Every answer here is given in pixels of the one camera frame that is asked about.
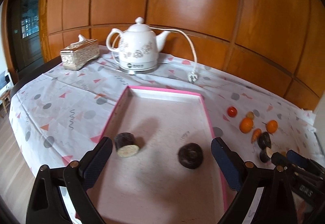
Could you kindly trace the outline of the large dark vegetable top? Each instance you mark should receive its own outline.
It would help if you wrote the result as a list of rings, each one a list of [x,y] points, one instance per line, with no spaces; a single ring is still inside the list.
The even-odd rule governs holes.
[[[261,150],[272,147],[271,138],[268,132],[263,132],[257,139],[257,144]]]

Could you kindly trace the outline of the orange mandarin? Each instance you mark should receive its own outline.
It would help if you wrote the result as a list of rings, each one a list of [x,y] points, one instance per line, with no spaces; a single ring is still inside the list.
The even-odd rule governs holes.
[[[273,134],[278,129],[278,122],[276,120],[271,120],[265,125],[265,128],[268,133]]]
[[[246,134],[252,130],[253,126],[254,126],[253,119],[249,117],[245,117],[240,122],[239,129],[242,133]]]

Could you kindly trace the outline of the dark round vegetable end piece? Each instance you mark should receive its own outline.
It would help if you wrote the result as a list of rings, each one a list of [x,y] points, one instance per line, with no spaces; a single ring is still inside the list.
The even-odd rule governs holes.
[[[195,170],[203,163],[203,150],[197,143],[182,146],[177,154],[179,163],[188,169]]]

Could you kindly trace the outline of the dark cylinder vegetable piece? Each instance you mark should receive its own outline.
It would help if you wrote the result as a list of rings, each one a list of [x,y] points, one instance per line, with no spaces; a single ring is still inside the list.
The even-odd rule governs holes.
[[[119,157],[130,157],[139,151],[139,146],[135,143],[135,137],[132,133],[119,133],[114,137],[114,142]]]

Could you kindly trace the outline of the dark cut vegetable stump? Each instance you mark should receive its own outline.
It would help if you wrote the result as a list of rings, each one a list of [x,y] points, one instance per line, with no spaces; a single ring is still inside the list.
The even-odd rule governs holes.
[[[271,160],[273,155],[273,151],[271,150],[271,148],[266,147],[265,149],[261,150],[261,152],[259,153],[259,159],[262,163],[267,163],[268,161]]]

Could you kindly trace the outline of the orange carrot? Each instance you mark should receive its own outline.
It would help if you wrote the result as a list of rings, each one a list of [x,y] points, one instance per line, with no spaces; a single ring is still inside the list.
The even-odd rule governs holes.
[[[262,130],[260,128],[257,128],[253,131],[252,137],[251,137],[251,143],[254,143],[258,140],[258,138],[261,136]]]

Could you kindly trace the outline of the small brown longan fruit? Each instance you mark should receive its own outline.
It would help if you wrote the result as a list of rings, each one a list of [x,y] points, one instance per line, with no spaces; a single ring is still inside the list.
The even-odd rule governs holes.
[[[255,119],[255,114],[254,114],[252,111],[249,111],[249,112],[246,114],[246,117],[247,117],[247,118],[250,118],[250,119],[252,119],[252,120],[254,120],[254,119]]]

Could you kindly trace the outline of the red cherry tomato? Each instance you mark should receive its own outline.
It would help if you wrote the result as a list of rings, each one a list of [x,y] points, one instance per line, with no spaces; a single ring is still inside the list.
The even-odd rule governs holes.
[[[227,109],[227,115],[231,118],[234,118],[236,117],[237,115],[237,109],[234,107],[234,106],[230,106],[228,109]]]

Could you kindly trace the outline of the white patterned tablecloth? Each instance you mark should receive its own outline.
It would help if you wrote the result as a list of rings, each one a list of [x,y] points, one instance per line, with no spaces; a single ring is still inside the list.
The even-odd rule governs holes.
[[[130,76],[118,71],[108,50],[79,71],[58,65],[19,89],[12,98],[9,120],[22,154],[32,173],[43,164],[62,167],[80,160],[101,137],[123,91],[129,86],[174,89],[202,95],[213,134],[221,137],[245,161],[272,168],[259,159],[259,147],[251,133],[239,129],[249,111],[254,127],[264,129],[278,122],[271,135],[272,150],[297,153],[324,163],[315,135],[315,114],[254,84],[217,69],[198,65],[198,80],[191,84],[193,63],[162,54],[158,69]],[[234,106],[231,118],[227,109]]]

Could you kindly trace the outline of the small wooden stool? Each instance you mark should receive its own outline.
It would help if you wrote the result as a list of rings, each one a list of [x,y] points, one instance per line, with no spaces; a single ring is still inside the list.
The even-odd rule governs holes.
[[[6,114],[8,113],[9,105],[11,103],[10,93],[10,90],[6,90],[0,97],[1,103]]]

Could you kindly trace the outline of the pink shallow tray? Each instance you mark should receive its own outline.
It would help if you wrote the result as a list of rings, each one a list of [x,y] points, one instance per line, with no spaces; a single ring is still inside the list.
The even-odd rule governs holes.
[[[220,171],[211,154],[213,129],[202,95],[174,89],[127,87],[104,136],[129,132],[137,154],[112,151],[90,200],[105,223],[217,223],[224,213]],[[183,167],[179,149],[197,143],[203,163]]]

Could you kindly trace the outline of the ornate silver tissue box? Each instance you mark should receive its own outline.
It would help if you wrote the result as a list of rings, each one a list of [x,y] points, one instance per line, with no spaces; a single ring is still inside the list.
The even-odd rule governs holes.
[[[87,39],[78,35],[78,41],[69,44],[60,51],[62,65],[67,70],[80,70],[89,61],[100,57],[97,39]]]

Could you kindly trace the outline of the white ceramic electric kettle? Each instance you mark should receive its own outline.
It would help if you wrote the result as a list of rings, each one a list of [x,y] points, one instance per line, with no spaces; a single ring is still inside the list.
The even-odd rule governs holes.
[[[106,47],[118,54],[121,71],[137,73],[156,68],[159,53],[163,50],[168,31],[156,35],[150,26],[138,17],[126,31],[114,28],[106,38]]]

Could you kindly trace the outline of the wooden wall cabinet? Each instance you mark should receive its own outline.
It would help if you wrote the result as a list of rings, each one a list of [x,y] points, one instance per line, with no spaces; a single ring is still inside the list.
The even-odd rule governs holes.
[[[324,3],[321,0],[40,0],[46,61],[79,34],[101,44],[137,17],[177,28],[198,61],[314,110],[324,95]]]

